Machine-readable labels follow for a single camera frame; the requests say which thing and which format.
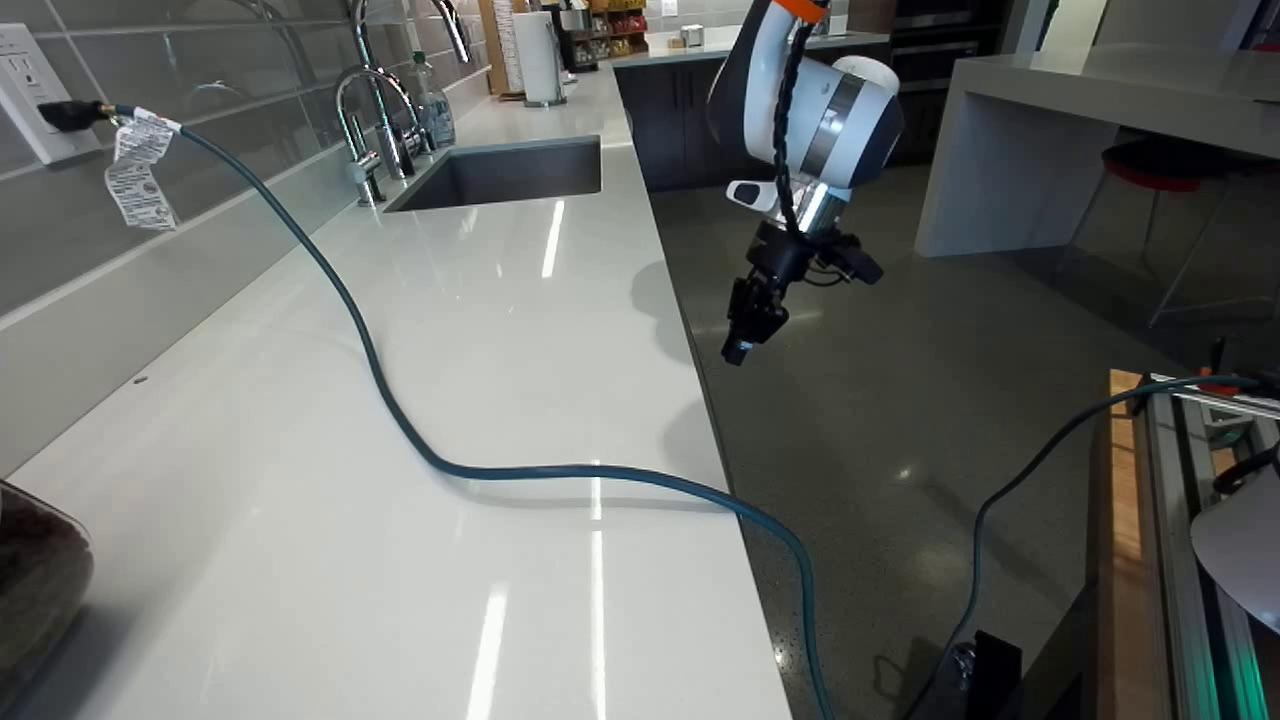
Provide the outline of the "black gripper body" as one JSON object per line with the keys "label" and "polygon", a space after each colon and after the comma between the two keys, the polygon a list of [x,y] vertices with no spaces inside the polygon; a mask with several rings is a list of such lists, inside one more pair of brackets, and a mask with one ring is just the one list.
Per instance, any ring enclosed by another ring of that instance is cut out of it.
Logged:
{"label": "black gripper body", "polygon": [[729,301],[729,339],[720,345],[729,365],[743,365],[789,319],[783,294],[806,272],[807,246],[776,224],[762,224],[749,244],[749,272]]}

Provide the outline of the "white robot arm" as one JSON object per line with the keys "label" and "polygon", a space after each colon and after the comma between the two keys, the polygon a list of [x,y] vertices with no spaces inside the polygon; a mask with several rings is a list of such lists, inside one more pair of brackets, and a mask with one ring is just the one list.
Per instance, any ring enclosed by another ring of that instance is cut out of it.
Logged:
{"label": "white robot arm", "polygon": [[762,217],[749,272],[732,285],[720,354],[743,365],[783,319],[783,294],[807,285],[875,285],[883,269],[842,227],[842,206],[898,151],[902,76],[875,56],[820,62],[806,56],[828,0],[751,0],[709,86],[720,149],[762,158],[768,178],[732,178],[724,195]]}

